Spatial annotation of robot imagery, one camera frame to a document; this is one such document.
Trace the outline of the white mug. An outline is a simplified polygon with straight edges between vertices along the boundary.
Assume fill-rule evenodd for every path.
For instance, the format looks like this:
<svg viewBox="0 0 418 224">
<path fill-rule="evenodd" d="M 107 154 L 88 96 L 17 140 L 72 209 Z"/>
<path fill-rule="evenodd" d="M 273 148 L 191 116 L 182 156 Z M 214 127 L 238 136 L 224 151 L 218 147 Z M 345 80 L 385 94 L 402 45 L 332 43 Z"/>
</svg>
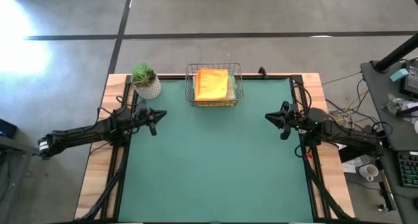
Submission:
<svg viewBox="0 0 418 224">
<path fill-rule="evenodd" d="M 374 178 L 379 175 L 379 170 L 375 165 L 364 165 L 359 168 L 359 174 L 368 182 L 373 182 Z"/>
</svg>

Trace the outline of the backlit keyboard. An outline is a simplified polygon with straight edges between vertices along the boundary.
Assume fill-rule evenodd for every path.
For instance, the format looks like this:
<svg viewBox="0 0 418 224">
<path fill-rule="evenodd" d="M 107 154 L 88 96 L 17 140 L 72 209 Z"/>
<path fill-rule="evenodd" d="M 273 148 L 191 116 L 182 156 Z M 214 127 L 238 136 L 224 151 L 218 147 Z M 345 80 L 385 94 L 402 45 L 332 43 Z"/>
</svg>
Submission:
<svg viewBox="0 0 418 224">
<path fill-rule="evenodd" d="M 418 152 L 398 152 L 397 161 L 400 184 L 418 189 Z"/>
</svg>

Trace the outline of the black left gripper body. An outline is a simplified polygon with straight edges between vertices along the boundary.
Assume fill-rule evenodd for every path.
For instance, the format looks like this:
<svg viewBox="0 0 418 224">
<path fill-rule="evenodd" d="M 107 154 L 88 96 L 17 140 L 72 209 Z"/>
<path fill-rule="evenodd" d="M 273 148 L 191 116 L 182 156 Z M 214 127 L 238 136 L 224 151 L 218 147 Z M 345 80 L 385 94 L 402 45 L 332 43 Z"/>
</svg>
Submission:
<svg viewBox="0 0 418 224">
<path fill-rule="evenodd" d="M 155 111 L 147 105 L 145 99 L 137 103 L 137 107 L 132 116 L 134 127 L 141 127 L 144 125 L 155 125 Z"/>
</svg>

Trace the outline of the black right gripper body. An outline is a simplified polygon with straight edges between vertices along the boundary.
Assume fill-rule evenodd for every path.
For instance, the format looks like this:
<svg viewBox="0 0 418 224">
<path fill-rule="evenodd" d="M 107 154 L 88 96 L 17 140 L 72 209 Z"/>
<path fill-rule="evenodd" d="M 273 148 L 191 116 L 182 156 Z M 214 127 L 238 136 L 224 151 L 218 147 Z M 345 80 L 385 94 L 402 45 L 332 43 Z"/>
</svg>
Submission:
<svg viewBox="0 0 418 224">
<path fill-rule="evenodd" d="M 291 129 L 299 130 L 306 119 L 305 115 L 297 110 L 291 108 L 291 104 L 287 101 L 282 103 L 281 109 L 284 111 L 283 130 L 290 131 Z"/>
</svg>

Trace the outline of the grey metal cart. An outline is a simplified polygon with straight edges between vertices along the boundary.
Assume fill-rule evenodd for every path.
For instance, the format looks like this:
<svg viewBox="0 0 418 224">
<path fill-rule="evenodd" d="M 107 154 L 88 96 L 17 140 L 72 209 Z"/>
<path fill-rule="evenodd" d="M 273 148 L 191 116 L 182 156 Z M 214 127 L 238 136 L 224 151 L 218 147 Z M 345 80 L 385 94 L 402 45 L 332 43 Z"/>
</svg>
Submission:
<svg viewBox="0 0 418 224">
<path fill-rule="evenodd" d="M 10 208 L 34 155 L 40 155 L 37 147 L 0 136 L 0 224 L 8 221 Z"/>
</svg>

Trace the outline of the orange microfiber towel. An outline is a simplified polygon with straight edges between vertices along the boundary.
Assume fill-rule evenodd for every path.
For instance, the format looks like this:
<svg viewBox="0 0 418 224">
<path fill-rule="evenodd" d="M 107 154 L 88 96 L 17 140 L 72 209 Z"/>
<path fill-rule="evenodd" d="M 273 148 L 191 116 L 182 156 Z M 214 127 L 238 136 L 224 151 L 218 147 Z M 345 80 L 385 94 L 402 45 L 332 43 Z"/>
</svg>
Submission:
<svg viewBox="0 0 418 224">
<path fill-rule="evenodd" d="M 227 69 L 202 68 L 196 73 L 195 100 L 222 101 L 227 97 L 229 72 Z"/>
<path fill-rule="evenodd" d="M 236 101 L 195 101 L 195 106 L 201 107 L 222 107 L 222 106 L 235 106 Z"/>
</svg>

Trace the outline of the crumpled plastic bag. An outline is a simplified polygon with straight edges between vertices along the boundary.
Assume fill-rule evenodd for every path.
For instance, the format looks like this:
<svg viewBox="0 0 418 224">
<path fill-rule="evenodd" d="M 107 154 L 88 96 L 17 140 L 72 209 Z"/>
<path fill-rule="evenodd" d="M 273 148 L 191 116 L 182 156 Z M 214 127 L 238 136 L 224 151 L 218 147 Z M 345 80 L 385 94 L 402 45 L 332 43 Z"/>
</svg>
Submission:
<svg viewBox="0 0 418 224">
<path fill-rule="evenodd" d="M 408 101 L 388 94 L 388 101 L 381 109 L 401 120 L 411 123 L 418 121 L 418 101 Z"/>
</svg>

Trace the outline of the light green microfiber towel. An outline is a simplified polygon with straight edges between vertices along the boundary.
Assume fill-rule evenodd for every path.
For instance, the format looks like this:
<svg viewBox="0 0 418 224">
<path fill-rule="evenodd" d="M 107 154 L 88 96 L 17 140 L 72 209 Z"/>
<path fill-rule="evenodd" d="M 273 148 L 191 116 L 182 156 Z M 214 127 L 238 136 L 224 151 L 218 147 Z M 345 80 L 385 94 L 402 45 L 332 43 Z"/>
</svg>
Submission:
<svg viewBox="0 0 418 224">
<path fill-rule="evenodd" d="M 234 76 L 234 73 L 231 72 L 229 73 L 229 79 L 228 79 L 228 90 L 227 90 L 227 96 L 226 96 L 227 101 L 232 101 L 236 99 L 235 88 L 236 88 L 235 76 Z"/>
</svg>

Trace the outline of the black desk support bar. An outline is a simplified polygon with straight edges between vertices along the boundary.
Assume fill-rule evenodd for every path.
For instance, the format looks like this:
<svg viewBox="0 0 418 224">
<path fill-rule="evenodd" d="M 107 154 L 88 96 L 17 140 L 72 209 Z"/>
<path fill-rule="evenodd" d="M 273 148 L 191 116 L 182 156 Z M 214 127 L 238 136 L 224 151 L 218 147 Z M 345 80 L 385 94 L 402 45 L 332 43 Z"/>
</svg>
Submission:
<svg viewBox="0 0 418 224">
<path fill-rule="evenodd" d="M 374 158 L 382 156 L 387 135 L 384 131 L 373 132 L 372 134 L 353 131 L 337 136 L 334 142 L 345 146 L 339 151 L 340 160 L 344 163 L 362 155 L 369 155 Z"/>
</svg>

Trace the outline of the potted plant patterned white pot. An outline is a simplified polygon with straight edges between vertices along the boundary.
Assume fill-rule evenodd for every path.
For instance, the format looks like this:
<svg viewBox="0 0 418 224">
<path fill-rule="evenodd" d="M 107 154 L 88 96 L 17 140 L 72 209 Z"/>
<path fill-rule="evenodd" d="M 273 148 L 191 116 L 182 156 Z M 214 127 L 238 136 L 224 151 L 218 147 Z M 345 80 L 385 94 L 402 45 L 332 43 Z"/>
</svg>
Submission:
<svg viewBox="0 0 418 224">
<path fill-rule="evenodd" d="M 158 75 L 147 63 L 141 63 L 133 68 L 131 83 L 143 99 L 155 99 L 162 90 Z"/>
</svg>

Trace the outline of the black support strut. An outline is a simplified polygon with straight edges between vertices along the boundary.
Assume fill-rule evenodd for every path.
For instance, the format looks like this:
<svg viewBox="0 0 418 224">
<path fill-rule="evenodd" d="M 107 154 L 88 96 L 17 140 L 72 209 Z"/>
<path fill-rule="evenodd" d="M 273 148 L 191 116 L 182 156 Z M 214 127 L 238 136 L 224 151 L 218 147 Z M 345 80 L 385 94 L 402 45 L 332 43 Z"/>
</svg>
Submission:
<svg viewBox="0 0 418 224">
<path fill-rule="evenodd" d="M 94 223 L 106 220 L 106 217 L 100 217 L 99 219 L 97 219 L 96 216 L 99 214 L 99 212 L 103 214 L 107 210 L 105 206 L 108 204 L 110 194 L 113 191 L 116 184 L 121 180 L 121 175 L 124 172 L 124 170 L 124 167 L 121 166 L 114 173 L 113 177 L 106 184 L 104 191 L 101 193 L 94 205 L 88 210 L 86 214 L 84 214 L 81 218 L 78 218 L 77 221 L 80 221 L 82 223 Z"/>
<path fill-rule="evenodd" d="M 324 183 L 321 181 L 320 178 L 317 177 L 317 174 L 315 173 L 315 170 L 310 166 L 309 160 L 308 160 L 308 152 L 304 151 L 304 146 L 301 147 L 301 158 L 304 163 L 306 175 L 308 179 L 315 184 L 315 186 L 318 188 L 322 199 L 325 200 L 325 204 L 329 206 L 329 208 L 335 213 L 337 219 L 339 220 L 353 220 L 351 216 L 349 216 L 347 213 L 345 213 L 341 206 L 338 205 L 338 203 L 334 200 L 332 195 L 327 191 Z"/>
</svg>

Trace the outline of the light blue box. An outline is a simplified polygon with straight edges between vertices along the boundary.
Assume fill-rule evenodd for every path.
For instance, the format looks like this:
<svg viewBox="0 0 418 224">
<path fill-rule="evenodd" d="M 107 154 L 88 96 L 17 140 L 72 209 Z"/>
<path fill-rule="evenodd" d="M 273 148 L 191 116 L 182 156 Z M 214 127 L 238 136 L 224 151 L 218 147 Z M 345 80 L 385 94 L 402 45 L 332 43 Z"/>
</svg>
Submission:
<svg viewBox="0 0 418 224">
<path fill-rule="evenodd" d="M 407 69 L 399 69 L 390 76 L 390 79 L 392 82 L 397 82 L 408 74 L 409 72 Z"/>
</svg>

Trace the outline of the white papers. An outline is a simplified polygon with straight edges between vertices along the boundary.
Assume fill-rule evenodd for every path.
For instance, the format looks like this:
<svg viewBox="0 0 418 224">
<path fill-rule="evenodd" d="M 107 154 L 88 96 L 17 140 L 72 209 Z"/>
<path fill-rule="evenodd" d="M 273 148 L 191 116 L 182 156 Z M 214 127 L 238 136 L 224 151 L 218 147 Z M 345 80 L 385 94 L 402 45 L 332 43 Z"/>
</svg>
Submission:
<svg viewBox="0 0 418 224">
<path fill-rule="evenodd" d="M 370 163 L 370 158 L 367 155 L 362 155 L 350 161 L 342 163 L 342 169 L 345 173 L 356 173 L 356 168 Z"/>
</svg>

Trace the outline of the black device blue light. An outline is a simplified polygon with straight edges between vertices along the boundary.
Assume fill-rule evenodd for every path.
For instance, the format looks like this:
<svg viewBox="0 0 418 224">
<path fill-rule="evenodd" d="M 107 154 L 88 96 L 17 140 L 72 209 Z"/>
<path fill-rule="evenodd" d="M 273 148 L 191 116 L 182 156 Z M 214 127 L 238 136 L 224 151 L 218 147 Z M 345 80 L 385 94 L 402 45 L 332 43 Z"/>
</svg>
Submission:
<svg viewBox="0 0 418 224">
<path fill-rule="evenodd" d="M 13 139 L 18 128 L 12 123 L 0 119 L 0 136 Z"/>
</svg>

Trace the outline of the black pole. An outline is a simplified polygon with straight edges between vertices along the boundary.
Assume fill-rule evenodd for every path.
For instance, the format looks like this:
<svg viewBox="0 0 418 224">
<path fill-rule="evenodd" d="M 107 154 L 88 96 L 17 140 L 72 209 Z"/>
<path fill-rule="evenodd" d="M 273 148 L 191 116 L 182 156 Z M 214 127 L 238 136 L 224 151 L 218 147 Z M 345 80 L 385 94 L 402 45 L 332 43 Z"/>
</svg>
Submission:
<svg viewBox="0 0 418 224">
<path fill-rule="evenodd" d="M 393 50 L 390 54 L 384 57 L 382 60 L 373 64 L 375 71 L 380 73 L 387 72 L 387 69 L 395 64 L 397 61 L 402 59 L 404 56 L 418 48 L 418 33 L 409 38 L 406 42 L 401 44 L 398 48 Z"/>
</svg>

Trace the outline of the dark grey side desk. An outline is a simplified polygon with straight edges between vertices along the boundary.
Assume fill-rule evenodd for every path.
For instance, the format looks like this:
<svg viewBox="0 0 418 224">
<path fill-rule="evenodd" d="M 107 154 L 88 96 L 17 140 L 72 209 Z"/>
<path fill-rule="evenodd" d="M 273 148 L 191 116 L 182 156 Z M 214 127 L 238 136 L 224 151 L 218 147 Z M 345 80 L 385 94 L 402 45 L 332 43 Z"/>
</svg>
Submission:
<svg viewBox="0 0 418 224">
<path fill-rule="evenodd" d="M 362 63 L 360 68 L 379 119 L 386 123 L 384 129 L 388 136 L 385 138 L 385 143 L 388 146 L 383 149 L 381 162 L 394 193 L 398 212 L 403 224 L 418 224 L 418 209 L 413 205 L 413 200 L 418 199 L 418 188 L 402 186 L 396 154 L 401 151 L 418 152 L 418 134 L 412 123 L 397 118 L 381 108 L 388 103 L 389 94 L 402 99 L 407 98 L 399 92 L 399 83 L 390 79 L 390 75 L 396 72 L 400 65 L 394 64 L 386 73 L 375 71 L 369 62 Z"/>
</svg>

